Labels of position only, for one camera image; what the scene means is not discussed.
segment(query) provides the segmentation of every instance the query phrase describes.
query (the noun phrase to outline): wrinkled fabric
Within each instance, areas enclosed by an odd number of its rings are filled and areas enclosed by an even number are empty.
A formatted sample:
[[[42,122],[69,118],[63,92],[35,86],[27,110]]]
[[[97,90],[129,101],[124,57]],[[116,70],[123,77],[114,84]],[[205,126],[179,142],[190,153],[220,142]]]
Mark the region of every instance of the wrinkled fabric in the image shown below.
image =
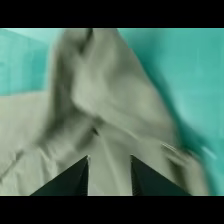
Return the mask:
[[[175,182],[161,150],[179,147],[175,123],[116,29],[67,29],[48,77],[46,91],[24,94],[36,111],[0,161],[0,195],[30,195],[85,155],[89,195],[132,195],[130,155]]]

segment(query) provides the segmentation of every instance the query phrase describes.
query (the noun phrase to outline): gray fabric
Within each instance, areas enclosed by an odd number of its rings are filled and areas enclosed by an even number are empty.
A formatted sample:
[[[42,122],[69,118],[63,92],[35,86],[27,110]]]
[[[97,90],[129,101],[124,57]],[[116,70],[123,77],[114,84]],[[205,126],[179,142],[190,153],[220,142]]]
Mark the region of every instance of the gray fabric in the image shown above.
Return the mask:
[[[85,155],[89,195],[131,195],[130,154],[174,181],[161,144],[179,146],[175,124],[117,30],[67,29],[51,52],[38,128],[11,150],[0,195],[30,195]]]

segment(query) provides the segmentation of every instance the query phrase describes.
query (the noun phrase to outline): turquoise surface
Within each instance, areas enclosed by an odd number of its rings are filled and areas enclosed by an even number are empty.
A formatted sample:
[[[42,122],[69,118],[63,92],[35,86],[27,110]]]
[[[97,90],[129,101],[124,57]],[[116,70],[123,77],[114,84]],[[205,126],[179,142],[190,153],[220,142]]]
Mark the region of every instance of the turquoise surface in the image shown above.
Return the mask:
[[[0,95],[41,90],[60,28],[0,29]],[[224,29],[119,28],[178,123],[183,146],[224,195]]]

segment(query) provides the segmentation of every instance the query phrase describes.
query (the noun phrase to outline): garment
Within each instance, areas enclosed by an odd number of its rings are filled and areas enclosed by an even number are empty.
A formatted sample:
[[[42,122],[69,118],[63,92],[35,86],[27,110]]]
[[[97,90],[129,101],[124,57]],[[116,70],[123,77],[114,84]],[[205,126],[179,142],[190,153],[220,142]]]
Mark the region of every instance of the garment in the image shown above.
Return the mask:
[[[46,91],[19,96],[39,107],[2,162],[0,195],[30,195],[85,155],[89,195],[132,195],[131,154],[175,182],[162,150],[180,146],[175,122],[116,29],[66,29],[48,77]]]

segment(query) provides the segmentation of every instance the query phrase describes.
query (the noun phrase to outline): black pointed object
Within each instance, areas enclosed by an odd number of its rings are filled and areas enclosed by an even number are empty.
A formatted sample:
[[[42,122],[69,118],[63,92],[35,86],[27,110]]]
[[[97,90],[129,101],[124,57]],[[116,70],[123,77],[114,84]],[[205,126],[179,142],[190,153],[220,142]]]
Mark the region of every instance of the black pointed object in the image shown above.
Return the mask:
[[[88,156],[86,156],[31,196],[87,196],[88,173]]]
[[[190,196],[180,187],[131,156],[133,196]]]

